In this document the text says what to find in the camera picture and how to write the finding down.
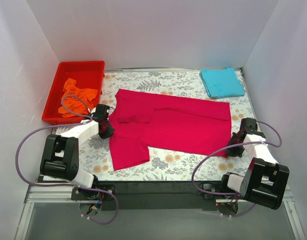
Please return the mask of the magenta t shirt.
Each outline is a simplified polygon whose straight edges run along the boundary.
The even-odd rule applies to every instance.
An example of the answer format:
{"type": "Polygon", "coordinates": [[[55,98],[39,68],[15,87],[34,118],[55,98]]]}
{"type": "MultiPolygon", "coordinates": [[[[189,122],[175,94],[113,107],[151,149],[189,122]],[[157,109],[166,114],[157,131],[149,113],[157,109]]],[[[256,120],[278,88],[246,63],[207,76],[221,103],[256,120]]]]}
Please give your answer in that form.
{"type": "Polygon", "coordinates": [[[232,135],[228,102],[119,89],[109,117],[114,170],[150,160],[149,148],[209,155],[225,147],[232,135]]]}

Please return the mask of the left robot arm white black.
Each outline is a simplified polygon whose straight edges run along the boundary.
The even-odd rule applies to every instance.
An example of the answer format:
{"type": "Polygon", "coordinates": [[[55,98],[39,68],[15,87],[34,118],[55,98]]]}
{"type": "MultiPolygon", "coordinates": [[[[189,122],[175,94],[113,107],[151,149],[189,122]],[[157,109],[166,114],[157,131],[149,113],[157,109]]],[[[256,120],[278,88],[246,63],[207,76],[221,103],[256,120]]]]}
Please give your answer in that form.
{"type": "Polygon", "coordinates": [[[96,177],[79,167],[79,149],[96,135],[101,139],[113,135],[115,129],[109,122],[109,111],[108,105],[98,104],[91,113],[92,120],[82,120],[66,132],[47,136],[40,173],[83,187],[83,195],[89,200],[95,200],[100,194],[100,188],[94,184],[96,177]]]}

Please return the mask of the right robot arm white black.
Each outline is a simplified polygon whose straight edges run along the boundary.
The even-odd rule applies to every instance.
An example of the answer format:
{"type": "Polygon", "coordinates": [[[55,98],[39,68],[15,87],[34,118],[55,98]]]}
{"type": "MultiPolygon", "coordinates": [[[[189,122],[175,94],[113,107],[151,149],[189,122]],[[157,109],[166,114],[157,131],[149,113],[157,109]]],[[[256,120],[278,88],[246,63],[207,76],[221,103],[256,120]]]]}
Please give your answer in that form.
{"type": "Polygon", "coordinates": [[[273,210],[281,206],[290,171],[275,160],[265,141],[256,119],[241,120],[239,131],[232,134],[227,145],[245,145],[226,149],[225,156],[241,157],[246,152],[250,164],[244,176],[232,172],[223,175],[219,191],[224,198],[231,199],[239,194],[240,199],[273,210]]]}

